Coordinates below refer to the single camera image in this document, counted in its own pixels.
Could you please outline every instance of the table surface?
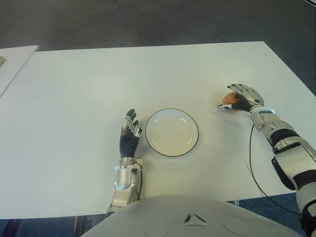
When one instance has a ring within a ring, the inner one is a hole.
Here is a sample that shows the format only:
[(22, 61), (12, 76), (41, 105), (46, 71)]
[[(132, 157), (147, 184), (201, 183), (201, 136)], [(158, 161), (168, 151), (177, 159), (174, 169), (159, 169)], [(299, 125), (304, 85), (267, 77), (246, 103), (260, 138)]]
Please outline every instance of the table surface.
[(0, 49), (5, 62), (0, 66), (0, 97), (38, 46)]
[[(123, 116), (146, 124), (158, 110), (187, 112), (197, 145), (176, 158), (145, 136), (143, 197), (262, 197), (249, 170), (247, 113), (216, 109), (231, 83), (256, 88), (267, 106), (316, 147), (316, 98), (264, 42), (36, 52), (0, 99), (0, 218), (104, 213), (114, 193)], [(268, 195), (291, 192), (254, 131), (253, 170)]]

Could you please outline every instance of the black cable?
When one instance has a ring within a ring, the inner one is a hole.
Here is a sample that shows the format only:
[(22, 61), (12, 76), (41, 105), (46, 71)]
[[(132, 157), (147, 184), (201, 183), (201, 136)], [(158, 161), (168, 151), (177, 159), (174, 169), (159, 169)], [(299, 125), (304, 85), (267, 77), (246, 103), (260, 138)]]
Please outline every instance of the black cable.
[(140, 170), (140, 187), (139, 187), (139, 193), (136, 191), (136, 194), (137, 194), (137, 200), (140, 200), (140, 194), (142, 193), (142, 188), (143, 188), (143, 167), (141, 164), (137, 163), (140, 167), (141, 167), (141, 170)]
[(261, 189), (261, 187), (260, 187), (259, 184), (257, 183), (257, 180), (255, 179), (255, 176), (253, 175), (252, 166), (251, 166), (251, 137), (252, 137), (252, 131), (253, 131), (254, 126), (255, 126), (255, 125), (253, 125), (252, 128), (251, 128), (250, 139), (249, 139), (249, 164), (250, 164), (250, 170), (251, 170), (251, 175), (252, 175), (253, 180), (255, 181), (255, 183), (256, 183), (256, 185), (258, 186), (258, 188), (260, 189), (260, 191), (261, 191), (271, 202), (273, 202), (275, 205), (277, 205), (278, 207), (281, 207), (282, 209), (284, 209), (284, 210), (286, 210), (286, 211), (288, 211), (288, 212), (291, 212), (291, 213), (293, 213), (293, 214), (295, 214), (295, 215), (300, 216), (299, 213), (296, 213), (296, 212), (294, 212), (294, 211), (291, 211), (291, 210), (289, 210), (289, 209), (286, 209), (285, 207), (283, 207), (283, 206), (277, 204), (275, 201), (273, 201), (270, 197), (268, 197), (268, 195), (266, 195), (266, 193)]

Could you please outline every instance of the egg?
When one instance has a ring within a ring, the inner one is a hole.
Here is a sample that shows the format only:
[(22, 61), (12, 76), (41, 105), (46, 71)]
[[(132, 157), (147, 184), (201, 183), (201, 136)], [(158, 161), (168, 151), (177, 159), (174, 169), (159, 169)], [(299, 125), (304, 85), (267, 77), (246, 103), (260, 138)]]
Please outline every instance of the egg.
[(236, 103), (238, 101), (239, 101), (238, 96), (234, 92), (232, 92), (232, 93), (227, 94), (224, 97), (223, 105), (225, 105), (225, 104), (234, 104), (234, 103)]

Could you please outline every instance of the robotic arm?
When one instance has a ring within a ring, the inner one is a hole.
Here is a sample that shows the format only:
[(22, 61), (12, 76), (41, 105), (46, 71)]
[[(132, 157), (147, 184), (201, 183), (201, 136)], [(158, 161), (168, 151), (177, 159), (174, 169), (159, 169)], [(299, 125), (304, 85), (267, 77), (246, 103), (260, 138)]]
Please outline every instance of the robotic arm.
[(281, 182), (296, 190), (302, 229), (308, 236), (316, 236), (316, 151), (291, 125), (280, 120), (273, 108), (264, 106), (256, 90), (244, 84), (232, 84), (228, 88), (239, 101), (218, 108), (250, 112), (254, 126), (272, 146), (275, 153), (272, 164)]
[(135, 110), (129, 110), (122, 125), (119, 142), (120, 160), (119, 166), (115, 167), (117, 172), (114, 182), (115, 194), (105, 218), (140, 199), (143, 181), (142, 165), (141, 159), (136, 159), (134, 155), (143, 129), (138, 120), (133, 123), (135, 117)]

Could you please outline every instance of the gray carpet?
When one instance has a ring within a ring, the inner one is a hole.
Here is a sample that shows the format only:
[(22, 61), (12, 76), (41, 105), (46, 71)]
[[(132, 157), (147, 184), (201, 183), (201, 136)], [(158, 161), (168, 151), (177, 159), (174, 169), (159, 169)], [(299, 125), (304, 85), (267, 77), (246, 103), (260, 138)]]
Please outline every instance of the gray carpet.
[(263, 40), (313, 93), (315, 28), (303, 0), (0, 0), (0, 48)]

